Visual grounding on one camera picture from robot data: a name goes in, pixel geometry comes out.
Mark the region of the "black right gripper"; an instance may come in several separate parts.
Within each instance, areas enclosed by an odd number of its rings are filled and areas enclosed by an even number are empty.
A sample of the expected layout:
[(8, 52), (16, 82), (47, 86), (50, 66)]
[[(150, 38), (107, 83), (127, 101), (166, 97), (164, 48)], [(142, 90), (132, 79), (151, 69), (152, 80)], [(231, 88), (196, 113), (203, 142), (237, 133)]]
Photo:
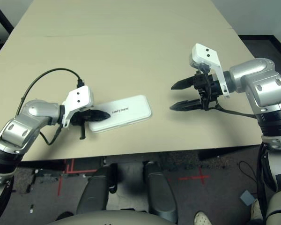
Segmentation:
[(222, 95), (222, 90), (218, 81), (214, 81), (212, 75), (196, 71), (194, 76), (177, 81), (172, 85), (171, 90), (184, 90), (194, 86), (199, 92), (200, 99), (185, 100), (177, 102), (170, 107), (174, 111), (192, 111), (197, 109), (209, 110), (209, 104), (217, 100)]

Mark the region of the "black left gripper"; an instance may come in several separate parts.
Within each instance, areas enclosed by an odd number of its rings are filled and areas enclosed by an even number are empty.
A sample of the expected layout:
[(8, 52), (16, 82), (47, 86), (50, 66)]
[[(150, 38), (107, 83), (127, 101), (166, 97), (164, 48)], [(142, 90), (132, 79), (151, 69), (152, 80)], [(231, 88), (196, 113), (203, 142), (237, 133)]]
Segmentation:
[(85, 123), (90, 121), (103, 121), (110, 118), (110, 114), (101, 110), (86, 110), (83, 112), (76, 112), (71, 118), (71, 124), (73, 126), (81, 127), (80, 140), (86, 138), (85, 135)]

